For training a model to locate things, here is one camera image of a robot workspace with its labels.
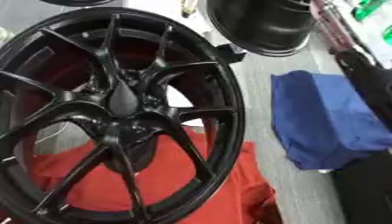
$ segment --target blue towel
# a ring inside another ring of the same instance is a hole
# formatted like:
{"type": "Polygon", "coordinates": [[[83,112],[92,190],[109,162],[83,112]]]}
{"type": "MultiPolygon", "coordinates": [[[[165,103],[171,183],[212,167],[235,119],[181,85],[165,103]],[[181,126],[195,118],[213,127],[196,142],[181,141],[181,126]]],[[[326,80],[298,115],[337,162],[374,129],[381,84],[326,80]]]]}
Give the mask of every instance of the blue towel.
{"type": "Polygon", "coordinates": [[[294,71],[271,81],[273,127],[297,167],[339,169],[392,146],[346,77],[294,71]]]}

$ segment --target red towel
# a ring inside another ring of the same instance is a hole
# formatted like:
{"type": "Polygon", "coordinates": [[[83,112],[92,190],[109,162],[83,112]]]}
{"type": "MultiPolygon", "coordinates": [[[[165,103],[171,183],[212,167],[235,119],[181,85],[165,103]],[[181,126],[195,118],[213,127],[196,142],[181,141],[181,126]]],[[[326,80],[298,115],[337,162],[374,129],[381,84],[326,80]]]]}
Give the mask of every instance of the red towel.
{"type": "MultiPolygon", "coordinates": [[[[206,156],[205,135],[192,131],[189,135],[206,156]]],[[[32,162],[31,174],[43,189],[51,189],[94,147],[89,142],[60,154],[38,155],[32,162]]],[[[144,202],[149,205],[176,192],[193,175],[194,168],[189,157],[171,138],[161,136],[153,162],[136,176],[136,182],[144,202]]],[[[104,164],[92,170],[73,188],[67,202],[74,207],[95,211],[121,211],[131,207],[121,176],[104,164]]],[[[238,162],[220,190],[179,223],[282,223],[275,191],[257,168],[254,143],[244,143],[238,162]]]]}

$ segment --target wheel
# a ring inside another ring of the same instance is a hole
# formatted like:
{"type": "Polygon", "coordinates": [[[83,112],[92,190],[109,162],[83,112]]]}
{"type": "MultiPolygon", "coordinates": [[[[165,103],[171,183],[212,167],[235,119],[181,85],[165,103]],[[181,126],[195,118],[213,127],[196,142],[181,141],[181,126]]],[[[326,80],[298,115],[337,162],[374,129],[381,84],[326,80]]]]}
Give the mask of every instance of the wheel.
{"type": "Polygon", "coordinates": [[[57,4],[70,7],[87,7],[107,4],[115,0],[41,0],[49,4],[57,4]]]}
{"type": "Polygon", "coordinates": [[[309,42],[315,24],[310,4],[311,0],[208,0],[207,13],[234,44],[269,57],[287,57],[309,42]]]}
{"type": "Polygon", "coordinates": [[[230,67],[195,32],[147,12],[93,8],[34,25],[0,50],[0,88],[14,96],[10,111],[2,111],[8,116],[0,136],[0,202],[27,223],[173,223],[212,197],[242,145],[244,106],[230,67]],[[171,106],[168,87],[193,106],[171,106]],[[181,124],[196,118],[205,126],[207,157],[181,124]],[[60,122],[80,127],[96,148],[43,192],[26,171],[29,138],[60,122]],[[173,195],[146,205],[135,174],[150,160],[136,155],[153,155],[140,145],[162,135],[181,146],[195,174],[173,195]],[[129,210],[104,213],[67,204],[73,186],[101,163],[122,175],[129,210]]]}

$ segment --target wheel center hub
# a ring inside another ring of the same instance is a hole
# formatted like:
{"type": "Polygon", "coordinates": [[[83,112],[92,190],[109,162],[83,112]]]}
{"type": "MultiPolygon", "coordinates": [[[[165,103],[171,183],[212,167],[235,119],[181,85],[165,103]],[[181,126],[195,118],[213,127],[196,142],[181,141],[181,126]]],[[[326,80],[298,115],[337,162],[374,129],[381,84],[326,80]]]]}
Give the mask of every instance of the wheel center hub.
{"type": "Polygon", "coordinates": [[[110,111],[118,117],[127,117],[137,110],[138,99],[135,93],[119,80],[113,94],[109,98],[110,111]]]}
{"type": "MultiPolygon", "coordinates": [[[[116,135],[116,133],[118,133],[118,137],[121,139],[119,144],[124,148],[125,155],[131,162],[135,172],[140,172],[141,170],[147,168],[152,162],[152,159],[154,158],[154,155],[157,150],[157,136],[153,136],[149,140],[144,141],[143,143],[138,143],[136,145],[130,146],[130,143],[132,144],[135,139],[139,139],[140,137],[147,135],[143,134],[142,130],[145,131],[145,129],[143,129],[141,126],[129,123],[112,123],[108,127],[108,133],[110,133],[110,136],[113,134],[116,135]]],[[[113,172],[126,172],[126,170],[124,170],[124,167],[115,157],[107,159],[104,164],[113,172]]]]}

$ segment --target green bottle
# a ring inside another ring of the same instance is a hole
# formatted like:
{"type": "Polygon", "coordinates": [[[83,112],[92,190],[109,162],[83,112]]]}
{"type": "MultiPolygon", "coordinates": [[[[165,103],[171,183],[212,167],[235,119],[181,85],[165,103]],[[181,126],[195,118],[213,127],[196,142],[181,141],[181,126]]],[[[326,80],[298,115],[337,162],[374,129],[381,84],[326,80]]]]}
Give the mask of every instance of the green bottle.
{"type": "Polygon", "coordinates": [[[389,43],[390,45],[392,45],[392,25],[390,25],[382,34],[382,37],[384,38],[384,40],[389,43]]]}
{"type": "Polygon", "coordinates": [[[389,0],[362,0],[360,6],[353,9],[353,16],[357,21],[363,21],[387,1],[389,0]]]}

